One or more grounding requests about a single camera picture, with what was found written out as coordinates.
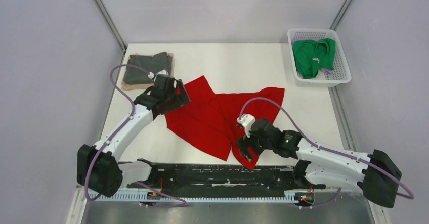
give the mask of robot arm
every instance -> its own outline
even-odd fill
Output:
[[[146,180],[151,171],[149,164],[142,161],[119,163],[120,157],[137,134],[158,115],[189,102],[189,96],[181,80],[158,74],[154,86],[134,100],[133,115],[129,112],[117,127],[93,146],[81,146],[77,153],[77,182],[84,185],[90,163],[105,143],[108,145],[97,158],[89,179],[90,189],[111,197],[120,187]]]
[[[299,132],[281,131],[267,119],[255,120],[249,114],[237,121],[245,131],[237,145],[249,161],[263,150],[272,150],[282,157],[298,160],[293,172],[296,182],[354,190],[378,205],[393,207],[399,185],[372,167],[347,157],[352,155],[371,162],[400,180],[401,172],[386,153],[353,152],[312,140],[317,144],[313,146]]]

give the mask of white wall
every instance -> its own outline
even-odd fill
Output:
[[[0,223],[64,223],[121,51],[93,0],[0,0]]]
[[[339,88],[361,150],[386,151],[416,194],[393,223],[427,223],[429,0],[354,0],[338,28],[352,81]]]
[[[286,42],[290,28],[328,28],[343,1],[103,0],[127,43]]]

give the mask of red wire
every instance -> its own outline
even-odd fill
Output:
[[[162,190],[164,189],[162,178],[158,179],[158,182],[161,184],[161,190],[160,190],[160,192],[162,192]]]
[[[154,188],[152,188],[150,186],[147,186],[146,184],[144,184],[142,182],[134,182],[134,183],[138,184],[138,185],[140,185],[142,187],[144,187],[145,189],[148,189],[148,190],[153,191],[153,192],[155,192],[157,194],[160,194],[161,196],[164,196],[164,197],[170,198],[170,199],[174,199],[174,200],[178,200],[178,201],[181,202],[181,204],[172,204],[172,205],[159,205],[159,206],[158,205],[154,205],[154,206],[148,205],[149,207],[154,207],[154,208],[157,208],[157,207],[162,207],[162,208],[166,208],[166,207],[181,207],[181,206],[185,206],[187,204],[186,200],[184,200],[184,199],[177,198],[177,197],[168,195],[166,193],[160,192],[160,191],[158,191],[158,190],[156,190],[156,189],[154,189]]]

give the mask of laundry basket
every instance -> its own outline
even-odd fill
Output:
[[[303,79],[296,70],[292,42],[303,39],[312,39],[318,41],[323,38],[332,38],[335,40],[336,48],[333,73],[331,75],[326,75],[319,71],[315,78]],[[340,83],[347,83],[352,79],[346,56],[344,55],[341,43],[339,42],[338,34],[334,30],[320,28],[293,28],[287,32],[287,39],[289,40],[290,57],[292,59],[293,74],[295,78],[295,84],[297,86],[333,87]]]

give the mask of red cloth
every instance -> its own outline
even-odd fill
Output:
[[[224,161],[232,148],[243,166],[254,169],[258,156],[248,162],[237,147],[237,140],[244,135],[244,130],[237,126],[237,118],[247,100],[254,97],[265,97],[281,105],[284,89],[268,87],[258,93],[214,94],[204,76],[186,84],[185,89],[191,102],[165,115],[167,127],[192,146]],[[271,123],[278,112],[279,108],[262,100],[251,102],[244,110]]]

